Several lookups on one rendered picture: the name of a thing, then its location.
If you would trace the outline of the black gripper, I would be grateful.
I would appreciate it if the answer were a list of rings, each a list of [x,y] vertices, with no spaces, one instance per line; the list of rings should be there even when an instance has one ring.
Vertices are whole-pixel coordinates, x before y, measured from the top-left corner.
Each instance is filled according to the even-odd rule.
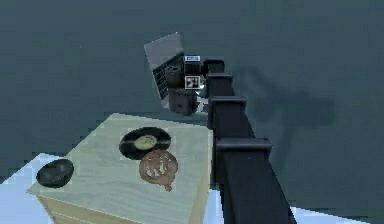
[[[196,112],[197,95],[185,88],[185,75],[181,66],[170,66],[165,70],[168,88],[168,103],[172,112],[190,116]]]

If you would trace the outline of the black laptop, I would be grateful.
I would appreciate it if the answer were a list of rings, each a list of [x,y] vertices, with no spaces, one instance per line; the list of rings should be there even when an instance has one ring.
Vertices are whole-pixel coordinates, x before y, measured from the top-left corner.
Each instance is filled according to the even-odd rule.
[[[185,88],[197,95],[197,114],[207,114],[208,100],[205,96],[203,63],[199,55],[186,55],[178,32],[161,37],[144,45],[144,50],[156,84],[161,105],[169,109],[168,88],[165,70],[170,66],[181,66],[185,75]]]

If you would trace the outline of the pale wooden chest of drawers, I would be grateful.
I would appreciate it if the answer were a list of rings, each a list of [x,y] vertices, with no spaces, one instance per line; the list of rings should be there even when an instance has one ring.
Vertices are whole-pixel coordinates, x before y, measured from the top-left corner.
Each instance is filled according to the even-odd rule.
[[[178,171],[170,192],[143,181],[139,162],[119,151],[124,135],[145,126],[171,135]],[[35,183],[28,192],[55,224],[203,224],[212,143],[205,126],[114,113],[66,155],[74,164],[66,186]]]

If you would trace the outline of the brown round disc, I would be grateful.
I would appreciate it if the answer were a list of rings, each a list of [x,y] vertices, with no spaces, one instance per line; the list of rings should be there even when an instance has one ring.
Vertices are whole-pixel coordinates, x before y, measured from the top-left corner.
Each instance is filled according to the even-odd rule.
[[[172,190],[177,171],[178,162],[168,151],[151,151],[139,163],[140,177],[147,183],[163,186],[168,192]]]

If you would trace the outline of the black bowl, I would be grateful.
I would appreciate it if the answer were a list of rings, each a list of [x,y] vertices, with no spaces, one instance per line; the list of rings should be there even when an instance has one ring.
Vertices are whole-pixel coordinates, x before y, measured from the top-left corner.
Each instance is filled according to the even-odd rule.
[[[40,168],[36,180],[47,188],[61,188],[71,180],[73,173],[74,165],[69,159],[57,159]]]

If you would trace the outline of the black vinyl record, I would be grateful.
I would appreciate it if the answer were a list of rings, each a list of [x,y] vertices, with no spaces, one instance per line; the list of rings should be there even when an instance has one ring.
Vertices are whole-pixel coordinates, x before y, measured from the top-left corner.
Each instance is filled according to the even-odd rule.
[[[141,160],[153,150],[167,150],[171,136],[158,127],[142,127],[127,133],[119,143],[120,153],[131,160]]]

